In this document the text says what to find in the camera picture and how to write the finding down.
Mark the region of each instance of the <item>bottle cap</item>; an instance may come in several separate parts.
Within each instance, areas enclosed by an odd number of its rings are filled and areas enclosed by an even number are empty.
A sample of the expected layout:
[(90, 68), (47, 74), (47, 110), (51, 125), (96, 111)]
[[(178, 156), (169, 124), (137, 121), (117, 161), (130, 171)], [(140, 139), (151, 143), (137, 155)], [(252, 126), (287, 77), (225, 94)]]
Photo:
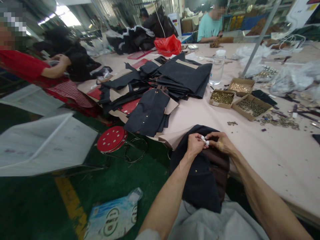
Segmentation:
[(216, 51), (217, 57), (224, 57), (226, 55), (226, 50), (220, 49)]

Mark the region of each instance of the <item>window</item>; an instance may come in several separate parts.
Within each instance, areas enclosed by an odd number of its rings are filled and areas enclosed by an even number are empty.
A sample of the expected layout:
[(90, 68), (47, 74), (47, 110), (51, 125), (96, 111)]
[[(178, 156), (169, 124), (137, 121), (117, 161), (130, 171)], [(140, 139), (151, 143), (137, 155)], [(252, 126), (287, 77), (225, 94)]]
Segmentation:
[(78, 21), (76, 16), (69, 10), (67, 6), (60, 6), (57, 4), (56, 12), (55, 14), (51, 14), (49, 17), (44, 19), (42, 22), (38, 23), (40, 26), (41, 24), (46, 23), (49, 21), (51, 18), (55, 16), (59, 16), (59, 18), (65, 23), (67, 27), (72, 27), (72, 26), (79, 26), (81, 23)]

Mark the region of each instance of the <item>yellow floor line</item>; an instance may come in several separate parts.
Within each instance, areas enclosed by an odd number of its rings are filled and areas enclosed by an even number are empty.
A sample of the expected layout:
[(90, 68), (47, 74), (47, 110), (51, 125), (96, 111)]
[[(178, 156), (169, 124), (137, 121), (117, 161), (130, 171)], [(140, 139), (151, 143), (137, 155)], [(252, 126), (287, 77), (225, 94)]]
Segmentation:
[(68, 178), (55, 178), (55, 182), (78, 240), (83, 240), (86, 232), (87, 215), (81, 206), (77, 193)]

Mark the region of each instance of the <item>plastic water bottle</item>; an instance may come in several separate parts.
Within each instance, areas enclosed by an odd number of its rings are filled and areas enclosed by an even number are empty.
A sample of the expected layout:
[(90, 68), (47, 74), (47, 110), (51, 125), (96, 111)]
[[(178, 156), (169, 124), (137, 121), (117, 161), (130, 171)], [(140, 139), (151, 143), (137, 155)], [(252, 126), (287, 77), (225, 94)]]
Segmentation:
[(226, 50), (220, 49), (216, 51), (213, 57), (212, 69), (210, 72), (209, 83), (217, 85), (221, 82), (224, 61), (226, 60)]

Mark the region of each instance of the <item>metal pole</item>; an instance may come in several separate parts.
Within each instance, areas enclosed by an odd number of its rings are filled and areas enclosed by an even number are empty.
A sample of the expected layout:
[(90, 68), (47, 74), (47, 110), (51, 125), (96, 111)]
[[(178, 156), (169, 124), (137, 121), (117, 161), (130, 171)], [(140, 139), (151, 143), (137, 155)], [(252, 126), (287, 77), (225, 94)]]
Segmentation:
[(109, 30), (111, 30), (109, 24), (107, 23), (107, 21), (106, 21), (106, 19), (104, 18), (102, 12), (100, 11), (100, 8), (98, 7), (96, 1), (95, 1), (95, 0), (91, 0), (91, 2), (92, 2), (92, 4), (93, 4), (93, 6), (95, 7), (95, 9), (98, 11), (98, 13), (99, 13), (99, 15), (100, 15), (103, 23), (107, 26), (107, 28), (108, 28)]
[(271, 10), (271, 12), (270, 12), (270, 14), (269, 14), (269, 17), (268, 17), (268, 19), (267, 19), (267, 22), (266, 22), (266, 24), (264, 25), (264, 28), (262, 29), (262, 32), (261, 32), (261, 34), (260, 34), (260, 36), (259, 36), (259, 38), (258, 38), (258, 40), (257, 40), (257, 43), (256, 43), (256, 45), (255, 45), (255, 47), (254, 47), (254, 49), (253, 49), (253, 52), (251, 53), (251, 56), (250, 56), (250, 58), (249, 58), (249, 61), (248, 61), (247, 65), (246, 65), (246, 67), (245, 67), (244, 70), (243, 70), (243, 73), (242, 73), (242, 77), (243, 77), (243, 78), (244, 78), (244, 76), (246, 75), (246, 73), (247, 73), (247, 71), (248, 71), (248, 68), (249, 68), (249, 66), (250, 66), (250, 64), (251, 64), (251, 62), (252, 62), (252, 59), (253, 59), (254, 55), (256, 54), (256, 52), (257, 52), (257, 50), (258, 50), (258, 47), (260, 46), (260, 43), (261, 43), (264, 35), (266, 34), (266, 31), (267, 31), (267, 29), (268, 29), (268, 27), (269, 27), (269, 25), (270, 25), (270, 23), (271, 23), (274, 15), (276, 14), (276, 11), (278, 10), (278, 7), (279, 7), (280, 3), (281, 3), (281, 0), (276, 0), (275, 4), (274, 4), (274, 6), (273, 6), (273, 9)]

